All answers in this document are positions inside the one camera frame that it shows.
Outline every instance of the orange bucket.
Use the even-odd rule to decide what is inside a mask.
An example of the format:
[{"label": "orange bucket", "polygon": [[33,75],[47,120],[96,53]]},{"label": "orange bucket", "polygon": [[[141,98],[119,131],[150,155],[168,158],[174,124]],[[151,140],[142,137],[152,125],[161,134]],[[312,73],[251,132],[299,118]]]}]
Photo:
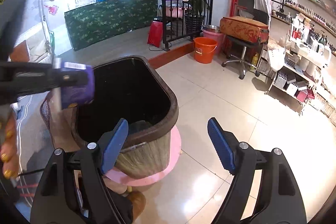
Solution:
[{"label": "orange bucket", "polygon": [[196,37],[194,42],[195,60],[203,64],[211,63],[217,47],[217,41],[206,37]]}]

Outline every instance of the office chair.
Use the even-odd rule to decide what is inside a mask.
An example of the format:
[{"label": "office chair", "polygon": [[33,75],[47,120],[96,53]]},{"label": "office chair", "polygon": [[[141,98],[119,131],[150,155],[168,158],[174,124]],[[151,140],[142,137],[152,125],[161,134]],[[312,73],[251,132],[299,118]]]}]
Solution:
[{"label": "office chair", "polygon": [[[266,12],[263,12],[263,11],[260,11],[260,10],[257,10],[257,9],[249,9],[249,10],[247,10],[247,12],[254,16],[253,20],[262,22],[264,24],[268,24],[269,16],[268,16],[268,14]],[[255,73],[254,74],[255,74],[255,76],[258,77],[260,75],[260,73],[257,70],[257,67],[255,65],[252,65],[251,63],[245,61],[244,58],[245,58],[245,55],[246,55],[246,49],[247,48],[257,47],[259,44],[257,44],[257,43],[251,43],[251,42],[248,42],[248,41],[245,41],[245,40],[241,40],[241,39],[229,36],[229,35],[227,35],[226,37],[229,40],[231,40],[232,42],[234,42],[234,43],[236,43],[238,45],[243,46],[243,52],[241,53],[241,58],[236,57],[233,54],[230,54],[228,56],[228,59],[230,59],[231,57],[234,57],[235,60],[228,60],[226,62],[223,62],[222,63],[222,67],[225,67],[226,64],[230,63],[230,62],[239,62],[241,64],[241,72],[239,74],[239,79],[242,80],[245,77],[245,73],[246,73],[245,64],[247,64],[247,65],[255,68]]]}]

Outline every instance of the chair backrest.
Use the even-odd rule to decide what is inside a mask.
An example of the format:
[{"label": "chair backrest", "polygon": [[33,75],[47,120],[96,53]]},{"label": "chair backrest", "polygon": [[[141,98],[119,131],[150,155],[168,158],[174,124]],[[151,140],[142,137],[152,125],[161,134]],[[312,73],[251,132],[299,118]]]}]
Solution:
[{"label": "chair backrest", "polygon": [[247,12],[254,15],[253,20],[256,20],[256,21],[259,21],[259,22],[262,22],[268,25],[269,16],[266,12],[258,10],[258,9],[248,9]]}]

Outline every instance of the chair seat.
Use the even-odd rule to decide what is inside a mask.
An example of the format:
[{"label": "chair seat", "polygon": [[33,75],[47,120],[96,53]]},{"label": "chair seat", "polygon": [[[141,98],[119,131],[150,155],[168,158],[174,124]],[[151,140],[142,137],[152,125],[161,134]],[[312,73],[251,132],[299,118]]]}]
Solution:
[{"label": "chair seat", "polygon": [[248,41],[245,41],[245,40],[241,40],[241,39],[229,36],[229,35],[227,35],[226,37],[229,40],[231,40],[232,42],[234,42],[234,43],[236,43],[238,45],[244,46],[244,47],[248,47],[248,48],[254,48],[254,47],[257,47],[259,45],[258,43],[251,43],[251,42],[248,42]]}]

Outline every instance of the metal screw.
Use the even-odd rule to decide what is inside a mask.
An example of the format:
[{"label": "metal screw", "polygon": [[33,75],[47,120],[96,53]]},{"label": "metal screw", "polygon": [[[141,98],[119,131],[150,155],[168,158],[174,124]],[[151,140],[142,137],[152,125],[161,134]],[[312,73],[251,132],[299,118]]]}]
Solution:
[{"label": "metal screw", "polygon": [[96,143],[89,143],[88,145],[87,145],[87,148],[88,149],[95,149],[97,147],[97,144]]},{"label": "metal screw", "polygon": [[281,151],[281,149],[279,149],[279,148],[275,148],[275,149],[274,149],[274,153],[277,154],[277,155],[281,155],[281,154],[282,154],[282,151]]},{"label": "metal screw", "polygon": [[55,154],[56,156],[61,155],[61,154],[62,154],[62,149],[57,148],[57,149],[54,151],[54,154]]},{"label": "metal screw", "polygon": [[239,144],[239,147],[240,147],[241,149],[248,149],[248,148],[249,148],[249,145],[248,145],[247,143],[242,142],[242,143]]}]

